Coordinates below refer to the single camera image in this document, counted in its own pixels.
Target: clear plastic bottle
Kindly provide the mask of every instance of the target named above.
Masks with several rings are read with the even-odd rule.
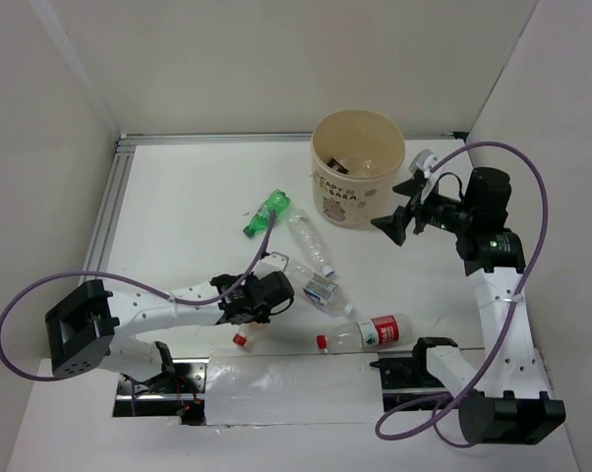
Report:
[[[328,249],[309,215],[303,209],[292,209],[287,215],[287,227],[314,269],[325,277],[333,278],[335,269],[328,258]]]
[[[327,314],[341,317],[353,311],[353,304],[346,300],[344,292],[336,283],[318,275],[306,265],[290,258],[285,275],[295,293],[302,295]]]
[[[409,320],[403,315],[388,315],[362,322],[343,324],[330,335],[316,337],[319,349],[326,352],[354,352],[360,349],[408,341],[411,333]]]
[[[239,347],[250,348],[264,335],[264,325],[259,323],[240,324],[239,330],[233,336],[233,342]]]

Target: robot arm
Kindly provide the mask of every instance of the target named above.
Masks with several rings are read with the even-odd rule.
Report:
[[[175,374],[169,349],[162,342],[140,341],[136,334],[182,325],[269,323],[269,317],[293,302],[293,288],[282,272],[286,263],[282,255],[267,255],[229,296],[201,306],[180,300],[214,299],[238,277],[224,274],[171,290],[168,300],[147,292],[107,290],[102,280],[86,281],[45,316],[53,376],[69,378],[101,368],[158,389]]]
[[[543,367],[532,342],[525,294],[517,299],[512,291],[525,270],[518,236],[505,228],[510,197],[509,177],[498,169],[475,168],[460,201],[438,193],[443,169],[432,169],[439,158],[420,152],[410,170],[412,178],[394,191],[410,198],[393,215],[372,223],[395,244],[406,239],[405,230],[415,220],[414,233],[426,225],[455,234],[456,251],[480,311],[484,345],[489,352],[496,344],[508,303],[516,303],[512,324],[499,355],[458,409],[460,427],[471,443],[537,443],[564,422],[562,401],[550,398]],[[423,338],[414,349],[422,369],[435,377],[451,395],[458,395],[475,376],[457,345],[446,338]]]

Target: bottle label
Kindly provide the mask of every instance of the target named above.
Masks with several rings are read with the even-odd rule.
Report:
[[[393,316],[358,322],[365,346],[376,346],[398,341],[398,324]]]
[[[257,210],[257,216],[264,219],[269,219],[269,208],[266,204],[262,204]]]
[[[325,307],[335,290],[337,290],[337,284],[315,273],[303,290],[314,305]]]

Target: black bracket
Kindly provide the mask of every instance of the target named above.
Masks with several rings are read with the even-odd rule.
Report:
[[[463,140],[465,143],[469,138],[469,134],[465,131],[454,131],[452,134],[455,140]]]
[[[447,337],[420,337],[412,349],[412,357],[383,357],[370,366],[380,370],[382,388],[442,388],[441,381],[427,372],[427,349],[457,344]]]
[[[84,282],[45,315],[53,377],[96,368],[107,355],[119,319],[112,318],[101,280]]]
[[[160,374],[143,382],[150,391],[158,391],[163,388],[165,385],[169,384],[171,379],[176,375],[174,361],[171,358],[171,353],[169,352],[167,344],[160,341],[156,341],[154,344],[160,353]]]
[[[238,278],[239,276],[223,274],[214,277],[210,284],[219,293],[223,293]],[[276,312],[274,309],[285,302],[289,304],[284,310],[294,302],[294,289],[283,272],[277,270],[261,279],[250,274],[230,296],[219,302],[218,307],[224,315],[217,324],[269,323],[270,316],[284,311]]]
[[[564,423],[566,413],[560,400],[542,391],[538,399],[469,395],[458,408],[462,435],[470,443],[538,444]]]

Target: plastic bottle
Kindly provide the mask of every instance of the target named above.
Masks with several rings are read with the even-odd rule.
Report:
[[[331,169],[340,174],[350,173],[350,170],[348,170],[348,163],[346,162],[346,159],[342,156],[332,157],[326,165],[328,165]]]
[[[294,287],[295,293],[325,313],[333,317],[342,317],[353,311],[353,304],[346,300],[344,292],[336,283],[315,273],[306,265],[290,258],[285,275]]]
[[[328,249],[309,215],[303,209],[293,208],[287,215],[287,227],[314,269],[333,278],[335,269],[328,258]]]
[[[290,202],[291,200],[285,195],[285,192],[281,192],[278,189],[269,194],[267,200],[261,204],[257,213],[255,213],[250,223],[248,223],[248,226],[244,228],[246,236],[252,238],[255,234],[266,231],[269,225],[269,213],[274,210],[278,217],[289,207]]]
[[[239,347],[249,348],[264,334],[264,326],[259,323],[245,323],[239,326],[239,330],[233,336],[233,342]]]
[[[402,315],[388,315],[362,322],[343,324],[330,335],[316,337],[319,349],[327,352],[351,352],[407,340],[411,333],[409,320]]]

